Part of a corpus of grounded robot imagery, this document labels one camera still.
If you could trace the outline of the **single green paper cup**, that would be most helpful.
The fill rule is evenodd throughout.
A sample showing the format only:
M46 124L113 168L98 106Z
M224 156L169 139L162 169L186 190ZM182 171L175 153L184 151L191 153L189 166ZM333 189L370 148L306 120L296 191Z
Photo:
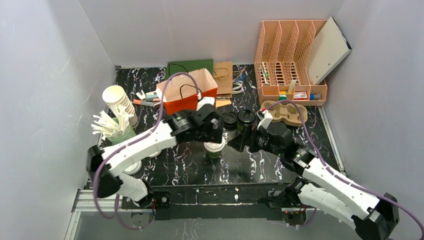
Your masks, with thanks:
M248 127L249 126L249 124L247 124L247 123L239 123L239 122L237 122L236 123L236 129L237 129L237 132L239 133L239 134L241 134L243 131L244 131L244 129L246 128L246 127Z

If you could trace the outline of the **single white cup lid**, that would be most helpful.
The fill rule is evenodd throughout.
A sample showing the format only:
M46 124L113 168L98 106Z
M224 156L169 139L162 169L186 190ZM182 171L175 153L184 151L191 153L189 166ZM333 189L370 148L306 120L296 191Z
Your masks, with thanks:
M208 152L216 153L223 150L225 141L221 143L205 142L203 145Z

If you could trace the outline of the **orange paper bag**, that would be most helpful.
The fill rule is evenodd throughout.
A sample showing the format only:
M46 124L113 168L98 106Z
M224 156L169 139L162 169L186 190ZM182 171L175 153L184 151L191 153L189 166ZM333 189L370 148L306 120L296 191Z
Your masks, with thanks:
M194 81L186 75L179 75L171 79L167 88L165 88L165 81L156 85L157 96L164 97L163 102L167 115L186 109L195 110L198 103L196 89L199 89L202 97L215 98L217 96L218 85L207 69L193 70L188 74L194 78Z

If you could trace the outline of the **white lids partial stack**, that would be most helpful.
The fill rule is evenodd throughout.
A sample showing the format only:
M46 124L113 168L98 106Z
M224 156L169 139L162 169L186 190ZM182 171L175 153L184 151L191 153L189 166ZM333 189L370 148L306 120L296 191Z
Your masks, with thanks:
M149 158L156 158L160 154L161 154L161 151L157 151L157 152L154 152L154 153L150 154L148 157Z

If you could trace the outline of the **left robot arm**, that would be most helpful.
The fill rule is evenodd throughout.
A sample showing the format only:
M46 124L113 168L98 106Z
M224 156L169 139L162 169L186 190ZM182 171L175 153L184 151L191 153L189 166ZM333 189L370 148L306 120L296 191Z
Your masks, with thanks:
M222 142L224 117L211 104L198 110L182 110L167 115L154 132L149 130L117 145L88 149L86 169L92 181L95 199L118 194L137 202L152 198L145 180L126 173L131 165L162 150L186 142Z

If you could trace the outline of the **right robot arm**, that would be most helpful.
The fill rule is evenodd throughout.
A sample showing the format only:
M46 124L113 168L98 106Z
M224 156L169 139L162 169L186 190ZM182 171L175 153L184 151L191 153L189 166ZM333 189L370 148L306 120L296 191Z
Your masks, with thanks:
M363 240L387 240L399 223L399 210L390 203L395 197L386 193L386 199L379 199L354 188L346 176L324 165L312 149L298 143L282 122L267 128L245 126L227 144L239 152L248 147L251 153L274 154L287 170L298 175L284 190L270 190L259 200L269 208L318 208L353 228Z

